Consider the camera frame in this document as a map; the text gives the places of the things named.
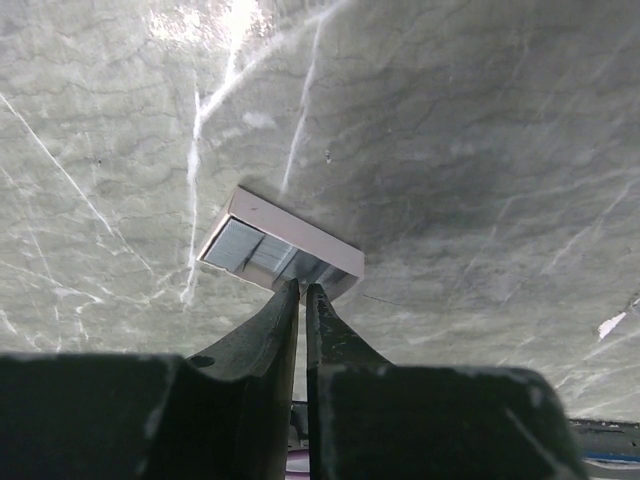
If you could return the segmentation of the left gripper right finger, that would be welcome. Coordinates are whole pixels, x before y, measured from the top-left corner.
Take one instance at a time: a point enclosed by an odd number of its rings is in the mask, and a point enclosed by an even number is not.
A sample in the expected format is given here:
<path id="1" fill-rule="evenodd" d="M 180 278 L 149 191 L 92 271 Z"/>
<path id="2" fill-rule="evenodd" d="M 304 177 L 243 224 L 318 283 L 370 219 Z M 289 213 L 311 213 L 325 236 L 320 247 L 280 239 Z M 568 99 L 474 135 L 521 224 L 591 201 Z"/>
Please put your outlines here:
<path id="1" fill-rule="evenodd" d="M 521 368 L 398 366 L 306 293 L 315 479 L 583 479 L 561 402 Z"/>

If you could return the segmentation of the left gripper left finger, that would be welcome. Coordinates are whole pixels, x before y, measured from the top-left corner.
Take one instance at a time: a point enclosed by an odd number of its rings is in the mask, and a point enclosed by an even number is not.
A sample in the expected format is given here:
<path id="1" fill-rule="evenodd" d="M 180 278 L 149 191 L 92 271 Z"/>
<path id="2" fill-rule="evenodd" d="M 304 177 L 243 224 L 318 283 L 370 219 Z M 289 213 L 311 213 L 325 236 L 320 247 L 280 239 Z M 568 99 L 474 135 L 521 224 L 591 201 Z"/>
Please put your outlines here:
<path id="1" fill-rule="evenodd" d="M 280 479 L 299 286 L 202 352 L 1 357 L 5 479 Z"/>

